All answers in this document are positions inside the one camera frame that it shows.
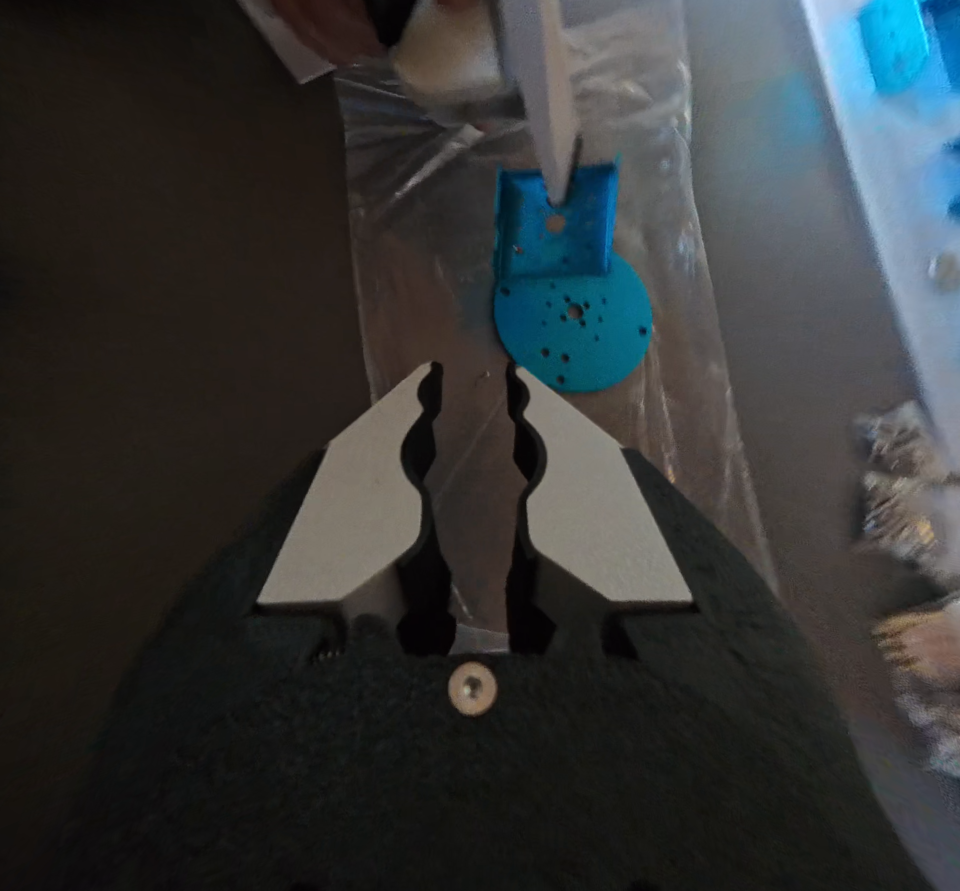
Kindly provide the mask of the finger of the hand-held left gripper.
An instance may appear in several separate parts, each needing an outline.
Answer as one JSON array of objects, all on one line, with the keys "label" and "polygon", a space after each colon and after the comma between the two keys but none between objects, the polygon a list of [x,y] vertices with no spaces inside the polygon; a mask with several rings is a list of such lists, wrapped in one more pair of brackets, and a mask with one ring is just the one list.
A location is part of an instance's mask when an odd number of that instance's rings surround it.
[{"label": "finger of the hand-held left gripper", "polygon": [[501,72],[521,99],[550,203],[564,203],[580,124],[560,0],[492,0]]}]

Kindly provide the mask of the clear plastic bag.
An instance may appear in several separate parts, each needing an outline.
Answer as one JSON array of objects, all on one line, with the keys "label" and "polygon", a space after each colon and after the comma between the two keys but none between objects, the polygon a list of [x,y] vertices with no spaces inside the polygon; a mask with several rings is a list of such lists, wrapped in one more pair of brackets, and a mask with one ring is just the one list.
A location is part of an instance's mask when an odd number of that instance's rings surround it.
[{"label": "clear plastic bag", "polygon": [[[569,401],[639,450],[777,590],[694,200],[685,1],[638,0],[570,28],[567,41],[583,158],[620,160],[613,250],[653,307],[638,369]],[[493,315],[495,195],[500,166],[531,164],[529,134],[509,120],[439,124],[385,66],[348,70],[336,85],[370,396],[427,361],[441,364],[426,486],[451,611],[505,631],[522,475]]]}]

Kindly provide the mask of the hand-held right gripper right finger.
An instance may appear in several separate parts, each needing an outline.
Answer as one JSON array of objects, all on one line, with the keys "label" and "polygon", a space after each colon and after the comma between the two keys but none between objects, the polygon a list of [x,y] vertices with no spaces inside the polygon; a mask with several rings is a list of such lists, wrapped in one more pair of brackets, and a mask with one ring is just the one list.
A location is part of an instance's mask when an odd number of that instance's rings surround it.
[{"label": "hand-held right gripper right finger", "polygon": [[528,370],[506,371],[520,493],[511,653],[624,653],[624,622],[692,612],[692,592],[624,447]]}]

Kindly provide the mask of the blue U-shaped metal bracket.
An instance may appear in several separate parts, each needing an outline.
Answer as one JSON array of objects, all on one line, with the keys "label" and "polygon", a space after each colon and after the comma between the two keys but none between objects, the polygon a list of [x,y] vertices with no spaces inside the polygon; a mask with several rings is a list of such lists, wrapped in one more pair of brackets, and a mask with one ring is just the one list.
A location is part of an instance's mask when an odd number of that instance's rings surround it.
[{"label": "blue U-shaped metal bracket", "polygon": [[619,161],[582,165],[565,202],[548,201],[541,171],[499,167],[494,202],[498,280],[601,277],[612,267]]}]

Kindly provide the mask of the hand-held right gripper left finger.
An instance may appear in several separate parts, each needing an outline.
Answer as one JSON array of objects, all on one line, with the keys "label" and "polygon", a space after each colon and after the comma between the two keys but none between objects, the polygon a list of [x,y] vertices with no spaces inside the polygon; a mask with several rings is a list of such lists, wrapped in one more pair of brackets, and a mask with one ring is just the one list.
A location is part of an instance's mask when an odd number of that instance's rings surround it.
[{"label": "hand-held right gripper left finger", "polygon": [[406,653],[449,653],[452,576],[426,477],[444,369],[416,367],[323,448],[256,598],[267,615],[315,614],[347,631],[382,622]]}]

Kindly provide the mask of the grey desk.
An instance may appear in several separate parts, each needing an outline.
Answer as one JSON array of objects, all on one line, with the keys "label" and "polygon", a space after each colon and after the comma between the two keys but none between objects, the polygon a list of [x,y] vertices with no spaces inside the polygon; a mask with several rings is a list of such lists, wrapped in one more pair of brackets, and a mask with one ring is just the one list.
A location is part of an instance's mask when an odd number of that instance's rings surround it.
[{"label": "grey desk", "polygon": [[[635,0],[562,0],[571,22]],[[780,592],[904,844],[958,889],[849,544],[914,392],[796,0],[684,0],[695,200]],[[2,0],[2,889],[34,889],[183,585],[369,402],[342,131],[233,0]]]}]

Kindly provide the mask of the blue rounded metal bracket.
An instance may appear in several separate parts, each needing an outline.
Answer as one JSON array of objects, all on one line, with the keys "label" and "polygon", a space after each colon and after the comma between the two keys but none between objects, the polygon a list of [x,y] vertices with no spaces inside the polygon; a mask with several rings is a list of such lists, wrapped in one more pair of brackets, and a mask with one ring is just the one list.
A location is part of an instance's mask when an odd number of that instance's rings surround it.
[{"label": "blue rounded metal bracket", "polygon": [[959,0],[868,0],[857,21],[876,91],[899,95],[939,62],[945,86],[959,90]]}]

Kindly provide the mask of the white foam tray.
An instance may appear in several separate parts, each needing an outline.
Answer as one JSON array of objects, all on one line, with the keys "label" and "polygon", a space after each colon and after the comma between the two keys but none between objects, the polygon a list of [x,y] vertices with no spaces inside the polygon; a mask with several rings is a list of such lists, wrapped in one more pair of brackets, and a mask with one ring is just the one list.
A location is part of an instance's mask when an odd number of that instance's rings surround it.
[{"label": "white foam tray", "polygon": [[858,25],[868,0],[798,1],[923,399],[958,466],[958,222],[939,174],[958,138],[958,92],[935,60],[905,93],[878,93]]}]

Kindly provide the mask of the white paper sheet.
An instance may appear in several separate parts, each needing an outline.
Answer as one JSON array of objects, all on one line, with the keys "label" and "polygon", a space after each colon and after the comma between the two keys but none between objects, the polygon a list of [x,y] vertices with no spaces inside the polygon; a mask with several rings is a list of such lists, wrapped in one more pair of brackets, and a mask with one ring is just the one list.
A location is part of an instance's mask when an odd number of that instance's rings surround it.
[{"label": "white paper sheet", "polygon": [[299,85],[324,77],[336,69],[335,64],[299,42],[295,42],[287,53],[286,67]]}]

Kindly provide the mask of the pile of clear screw bags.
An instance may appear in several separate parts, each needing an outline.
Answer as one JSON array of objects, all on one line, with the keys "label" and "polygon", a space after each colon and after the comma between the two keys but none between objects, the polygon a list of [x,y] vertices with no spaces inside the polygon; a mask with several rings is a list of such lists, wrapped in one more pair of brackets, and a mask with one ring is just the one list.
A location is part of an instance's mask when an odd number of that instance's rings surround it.
[{"label": "pile of clear screw bags", "polygon": [[915,400],[857,417],[854,434],[866,465],[858,549],[894,559],[925,587],[915,603],[883,613],[872,638],[928,767],[958,782],[958,468]]}]

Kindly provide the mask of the blue round metal plate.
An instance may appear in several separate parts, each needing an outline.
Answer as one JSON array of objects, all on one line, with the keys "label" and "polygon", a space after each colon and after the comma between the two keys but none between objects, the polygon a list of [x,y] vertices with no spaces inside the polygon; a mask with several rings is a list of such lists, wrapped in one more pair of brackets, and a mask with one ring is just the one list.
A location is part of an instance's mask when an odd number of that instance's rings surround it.
[{"label": "blue round metal plate", "polygon": [[628,378],[653,331],[645,285],[617,253],[603,274],[499,280],[493,321],[512,364],[566,393],[596,393]]}]

